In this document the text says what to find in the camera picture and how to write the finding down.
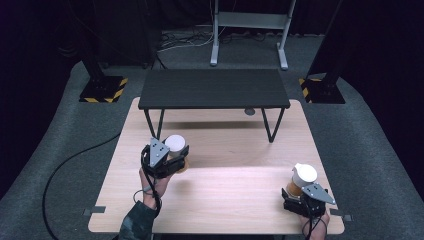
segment dark green sleeve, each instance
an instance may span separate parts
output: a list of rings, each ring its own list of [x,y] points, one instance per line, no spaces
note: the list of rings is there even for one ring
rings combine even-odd
[[[155,210],[137,201],[122,221],[119,239],[150,239],[155,216]]]

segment wooden table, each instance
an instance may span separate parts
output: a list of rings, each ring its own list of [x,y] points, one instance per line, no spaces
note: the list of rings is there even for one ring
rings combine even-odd
[[[89,229],[118,232],[141,188],[140,153],[151,134],[143,111],[134,99],[105,177]],[[269,143],[260,114],[247,116],[241,109],[167,110],[162,136],[184,136],[190,145],[187,171],[173,176],[162,198],[154,233],[192,234],[300,234],[296,214],[283,208],[281,188],[286,187],[296,163],[310,164],[318,182],[332,194],[301,104],[290,100],[281,133]],[[267,109],[274,126],[279,109]],[[152,110],[153,124],[160,111]],[[329,234],[344,225],[333,216]]]

